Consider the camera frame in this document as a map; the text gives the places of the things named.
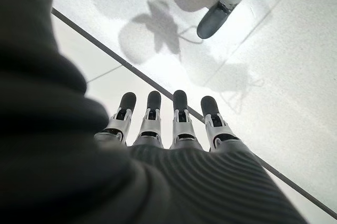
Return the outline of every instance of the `robotic finger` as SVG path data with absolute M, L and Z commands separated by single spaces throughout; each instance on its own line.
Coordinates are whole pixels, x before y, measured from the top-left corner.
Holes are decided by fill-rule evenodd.
M 107 127 L 95 134 L 95 140 L 100 144 L 112 140 L 126 144 L 125 141 L 131 125 L 131 117 L 135 105 L 136 95 L 134 93 L 124 94 L 117 112 L 110 118 Z

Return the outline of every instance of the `white surface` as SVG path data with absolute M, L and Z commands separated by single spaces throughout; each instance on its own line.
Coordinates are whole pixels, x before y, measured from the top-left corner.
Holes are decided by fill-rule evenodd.
M 214 96 L 256 154 L 337 211 L 337 0 L 243 0 L 201 41 L 195 26 L 215 1 L 54 7 L 165 89 L 185 90 L 195 110 Z
M 76 66 L 84 69 L 85 75 L 91 72 L 90 66 L 87 62 L 95 61 L 96 55 L 102 52 L 97 47 L 92 47 L 89 50 L 81 50 L 81 48 L 91 48 L 92 44 L 84 39 L 80 34 L 74 32 L 63 22 L 54 20 L 55 35 L 58 37 L 59 47 L 64 52 L 67 52 Z M 109 55 L 102 55 L 102 59 L 113 64 L 117 62 L 110 58 Z M 146 82 L 135 76 L 124 67 L 120 67 L 112 72 L 108 72 L 103 76 L 91 81 L 88 87 L 87 96 L 100 101 L 107 109 L 107 112 L 112 115 L 115 113 L 117 106 L 120 103 L 122 95 L 128 91 L 133 91 L 137 95 L 137 103 L 134 110 L 130 133 L 128 135 L 127 143 L 132 144 L 133 140 L 138 134 L 141 126 L 141 121 L 145 113 L 145 105 L 147 95 L 153 88 Z M 172 101 L 162 95 L 162 137 L 164 147 L 168 148 L 172 142 L 172 118 L 173 104 Z M 205 150 L 209 149 L 207 144 L 206 130 L 204 124 L 192 116 L 195 133 L 202 143 Z M 309 223 L 312 224 L 334 224 L 337 223 L 335 219 L 322 211 L 312 202 L 304 198 L 298 192 L 293 190 L 287 184 L 268 172 L 271 178 L 277 183 L 281 190 L 287 195 L 290 201 L 297 207 L 300 213 L 306 217 Z
M 60 53 L 79 68 L 87 82 L 121 65 L 54 15 L 52 23 Z

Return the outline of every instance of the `black fingertip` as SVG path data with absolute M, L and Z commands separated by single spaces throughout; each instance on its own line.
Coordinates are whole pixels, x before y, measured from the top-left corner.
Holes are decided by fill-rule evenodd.
M 162 103 L 162 96 L 158 91 L 152 91 L 148 94 L 147 97 L 147 108 L 150 108 L 151 110 L 160 110 L 160 106 Z
M 173 110 L 184 111 L 187 109 L 187 96 L 182 90 L 177 90 L 173 94 Z
M 132 92 L 123 95 L 120 103 L 121 109 L 130 109 L 132 112 L 136 106 L 136 95 Z
M 211 96 L 205 96 L 201 99 L 201 109 L 204 117 L 209 114 L 214 115 L 219 113 L 216 101 Z

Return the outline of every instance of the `dark line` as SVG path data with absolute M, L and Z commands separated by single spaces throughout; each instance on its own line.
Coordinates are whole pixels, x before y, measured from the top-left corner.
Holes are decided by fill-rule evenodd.
M 94 80 L 96 80 L 96 79 L 98 79 L 98 78 L 100 78 L 100 77 L 102 77 L 102 76 L 104 76 L 104 75 L 106 75 L 106 74 L 108 74 L 108 73 L 110 73 L 110 72 L 113 72 L 114 70 L 117 70 L 118 68 L 121 68 L 123 65 L 118 65 L 117 67 L 115 67 L 115 68 L 113 68 L 113 69 L 111 69 L 111 70 L 108 70 L 107 72 L 105 72 L 105 73 L 103 73 L 103 74 L 100 74 L 99 76 L 97 76 L 97 77 L 94 77 L 93 79 L 90 79 L 89 81 L 87 81 L 87 83 L 90 83 L 91 81 L 94 81 Z
M 137 68 L 133 67 L 130 63 L 128 63 L 126 60 L 122 59 L 119 55 L 114 53 L 111 49 L 106 47 L 104 44 L 102 44 L 99 40 L 97 40 L 95 37 L 90 35 L 88 32 L 80 28 L 78 25 L 76 25 L 73 21 L 68 19 L 66 16 L 61 14 L 56 9 L 52 9 L 52 14 L 55 15 L 58 19 L 63 21 L 65 24 L 67 24 L 69 27 L 71 27 L 73 30 L 78 32 L 80 35 L 82 35 L 84 38 L 86 38 L 88 41 L 96 45 L 99 49 L 107 53 L 109 56 L 111 56 L 113 59 L 115 59 L 117 62 L 119 62 L 121 65 L 123 65 L 125 68 L 130 70 L 132 73 L 137 75 L 139 78 L 147 82 L 149 85 L 157 89 L 160 93 L 165 95 L 170 100 L 173 100 L 173 94 L 171 94 L 169 91 L 167 91 L 165 88 L 157 84 L 155 81 L 147 77 L 144 73 L 142 73 Z M 195 118 L 197 118 L 202 123 L 204 122 L 204 117 L 199 114 L 197 111 L 195 111 L 193 108 L 188 108 L 191 115 L 193 115 Z M 311 201 L 313 204 L 321 208 L 323 211 L 325 211 L 328 215 L 330 215 L 332 218 L 337 220 L 337 213 L 335 213 L 333 210 L 331 210 L 329 207 L 324 205 L 322 202 L 317 200 L 314 196 L 303 190 L 301 187 L 299 187 L 297 184 L 295 184 L 293 181 L 291 181 L 289 178 L 287 178 L 285 175 L 278 172 L 274 167 L 269 165 L 267 162 L 263 161 L 260 157 L 256 156 L 257 159 L 260 161 L 261 165 L 266 168 L 268 171 L 270 171 L 273 175 L 281 179 L 284 183 L 289 185 L 291 188 L 293 188 L 295 191 L 297 191 L 299 194 L 304 196 L 306 199 Z

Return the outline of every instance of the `ribbed fabric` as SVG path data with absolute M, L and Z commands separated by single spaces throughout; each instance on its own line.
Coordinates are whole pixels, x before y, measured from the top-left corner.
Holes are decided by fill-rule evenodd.
M 130 147 L 166 178 L 183 219 L 200 223 L 305 223 L 249 152 Z
M 57 51 L 50 0 L 0 7 L 0 223 L 304 223 L 249 151 L 99 148 L 108 117 Z

